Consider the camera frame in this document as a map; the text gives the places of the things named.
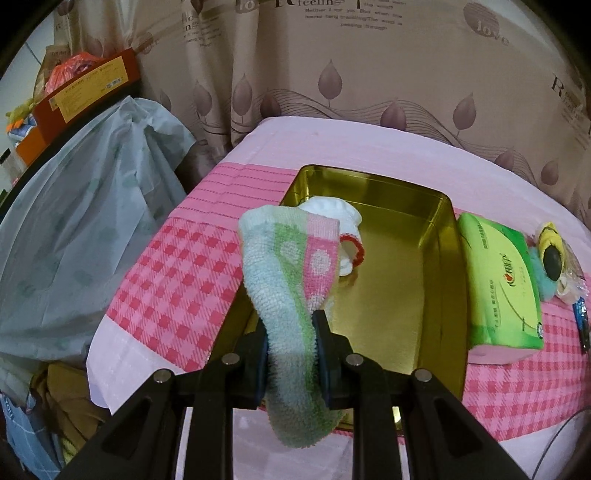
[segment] wall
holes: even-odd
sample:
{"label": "wall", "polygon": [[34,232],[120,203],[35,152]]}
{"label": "wall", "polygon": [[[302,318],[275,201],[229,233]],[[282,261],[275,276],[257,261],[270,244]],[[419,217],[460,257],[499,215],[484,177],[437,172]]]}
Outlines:
{"label": "wall", "polygon": [[[2,117],[4,117],[4,113],[13,110],[33,94],[35,78],[40,67],[39,62],[45,56],[45,47],[53,44],[52,15],[47,17],[31,33],[27,43],[33,53],[26,45],[23,45],[8,67],[4,77],[0,79],[0,116]],[[4,152],[11,144],[4,133],[5,124],[5,121],[1,124],[0,153]]]}

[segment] beige curtain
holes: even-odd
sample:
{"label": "beige curtain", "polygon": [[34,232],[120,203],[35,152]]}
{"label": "beige curtain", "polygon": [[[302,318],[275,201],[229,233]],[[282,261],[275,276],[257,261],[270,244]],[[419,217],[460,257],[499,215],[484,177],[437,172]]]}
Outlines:
{"label": "beige curtain", "polygon": [[193,184],[262,118],[346,119],[468,150],[591,226],[583,83],[513,0],[67,0],[55,20],[74,52],[136,49],[144,95],[198,139]]}

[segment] pink checkered cloth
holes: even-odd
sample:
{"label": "pink checkered cloth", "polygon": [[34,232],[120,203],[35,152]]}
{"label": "pink checkered cloth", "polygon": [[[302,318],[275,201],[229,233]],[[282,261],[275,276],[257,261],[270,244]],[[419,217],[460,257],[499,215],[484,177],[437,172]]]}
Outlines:
{"label": "pink checkered cloth", "polygon": [[[242,279],[238,218],[278,203],[296,174],[219,164],[150,242],[107,315],[172,364],[201,368]],[[497,440],[559,423],[590,399],[572,311],[558,300],[542,311],[542,352],[503,367],[468,365],[464,405]]]}

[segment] cardboard box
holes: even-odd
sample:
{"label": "cardboard box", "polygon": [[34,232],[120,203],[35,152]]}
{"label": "cardboard box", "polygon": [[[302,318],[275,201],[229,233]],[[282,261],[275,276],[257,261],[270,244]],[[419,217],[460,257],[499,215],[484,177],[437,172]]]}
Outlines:
{"label": "cardboard box", "polygon": [[17,153],[28,166],[31,165],[68,127],[139,78],[132,48],[98,62],[45,97],[33,109],[37,127],[17,146]]}

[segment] blue plush toy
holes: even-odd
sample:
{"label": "blue plush toy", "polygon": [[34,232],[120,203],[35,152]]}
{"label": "blue plush toy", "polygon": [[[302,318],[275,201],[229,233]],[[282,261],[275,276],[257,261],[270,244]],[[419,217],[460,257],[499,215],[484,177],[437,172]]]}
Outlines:
{"label": "blue plush toy", "polygon": [[540,260],[538,248],[530,247],[529,253],[531,265],[534,269],[535,283],[538,285],[538,292],[540,293],[540,300],[549,301],[554,295],[556,295],[558,282],[552,281],[548,278],[546,270],[542,265],[542,260]]}

